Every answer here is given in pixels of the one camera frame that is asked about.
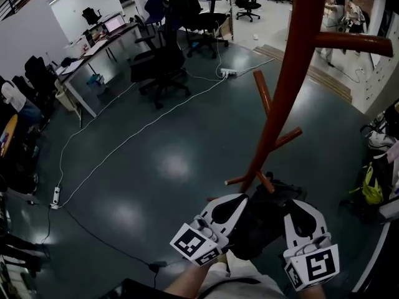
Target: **paper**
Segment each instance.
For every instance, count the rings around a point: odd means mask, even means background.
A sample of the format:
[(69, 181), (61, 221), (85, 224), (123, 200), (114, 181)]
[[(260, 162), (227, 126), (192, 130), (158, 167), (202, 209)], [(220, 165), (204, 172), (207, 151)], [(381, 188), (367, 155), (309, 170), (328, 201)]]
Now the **paper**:
[(61, 74), (65, 71), (65, 69), (66, 69), (66, 67), (59, 67), (59, 68), (55, 71), (55, 73), (56, 73), (57, 75), (61, 75)]
[(75, 62), (72, 62), (66, 69), (65, 71), (63, 71), (62, 74), (70, 74), (72, 73), (74, 70), (76, 70), (83, 62), (84, 60), (78, 60)]
[(99, 48), (101, 48), (104, 44), (106, 44), (108, 41), (107, 40), (101, 40), (98, 41), (89, 51), (87, 51), (83, 56), (84, 57), (90, 57), (91, 55), (94, 55)]

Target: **laptop screen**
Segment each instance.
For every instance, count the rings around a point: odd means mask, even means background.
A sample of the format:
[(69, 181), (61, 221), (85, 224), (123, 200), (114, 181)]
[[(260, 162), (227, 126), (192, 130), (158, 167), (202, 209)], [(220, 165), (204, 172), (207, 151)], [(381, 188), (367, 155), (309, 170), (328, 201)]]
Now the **laptop screen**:
[(118, 29), (119, 27), (122, 27), (124, 24), (125, 20), (123, 20), (123, 17), (120, 14), (105, 21), (105, 27), (107, 28), (109, 33)]

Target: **computer monitor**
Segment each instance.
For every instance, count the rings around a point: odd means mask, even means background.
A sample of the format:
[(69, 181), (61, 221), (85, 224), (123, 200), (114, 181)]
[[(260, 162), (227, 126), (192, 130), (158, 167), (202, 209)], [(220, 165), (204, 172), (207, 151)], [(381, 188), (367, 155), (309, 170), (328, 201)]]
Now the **computer monitor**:
[(113, 16), (112, 18), (105, 21), (104, 24), (108, 32), (111, 33), (119, 27), (124, 26), (126, 23), (125, 20), (123, 20), (123, 17), (120, 14), (117, 14), (116, 16)]

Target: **dark gray floor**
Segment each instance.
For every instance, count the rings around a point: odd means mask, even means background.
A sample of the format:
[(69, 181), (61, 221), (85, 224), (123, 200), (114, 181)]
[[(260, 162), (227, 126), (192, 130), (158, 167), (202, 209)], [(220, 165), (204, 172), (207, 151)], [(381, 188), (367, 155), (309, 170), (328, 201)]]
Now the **dark gray floor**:
[[(236, 45), (220, 51), (222, 67), (242, 70), (267, 60)], [(121, 62), (118, 50), (115, 55)], [(185, 67), (193, 75), (215, 78), (218, 60), (211, 60), (210, 55), (203, 50), (187, 59)], [(97, 64), (99, 72), (102, 65), (110, 66), (106, 55)], [(97, 102), (99, 107), (130, 85), (127, 65), (112, 68), (110, 90)], [(260, 68), (271, 93), (280, 68), (278, 61)], [(74, 83), (84, 85), (84, 78)], [(193, 94), (215, 83), (190, 76), (177, 80)], [(163, 99), (164, 109), (158, 111), (151, 102), (153, 94), (143, 97), (138, 87), (135, 85), (70, 142), (62, 163), (61, 202), (126, 137), (186, 100), (184, 92), (171, 89)], [(84, 117), (86, 124), (90, 118), (87, 114)], [(339, 243), (342, 269), (327, 285), (329, 293), (342, 293), (354, 285), (370, 255), (366, 245), (372, 248), (378, 238), (379, 227), (362, 226), (338, 209), (362, 165), (364, 151), (358, 130), (366, 121), (354, 107), (306, 80), (285, 127), (289, 131), (300, 126), (304, 134), (273, 152), (264, 167), (286, 183), (306, 188), (307, 200), (324, 213), (329, 231)], [(238, 186), (226, 187), (223, 182), (244, 174), (264, 122), (252, 73), (227, 80), (132, 138), (93, 174), (67, 208), (94, 234), (131, 255), (147, 262), (179, 261), (180, 256), (169, 246), (170, 239), (182, 223), (190, 222), (204, 208), (207, 197), (237, 192)], [(52, 199), (59, 180), (61, 149), (78, 129), (76, 116), (59, 108), (43, 134), (37, 197), (44, 204)], [(41, 242), (47, 234), (47, 210), (13, 197), (7, 206), (13, 232)], [(95, 298), (124, 278), (153, 285), (154, 274), (142, 263), (101, 244), (64, 211), (52, 211), (50, 216), (51, 235), (46, 244), (51, 261), (36, 278), (43, 298)], [(288, 279), (277, 255), (285, 248), (284, 241), (277, 240), (254, 261), (282, 288)], [(185, 264), (177, 262), (163, 269), (157, 278), (158, 288), (165, 288)]]

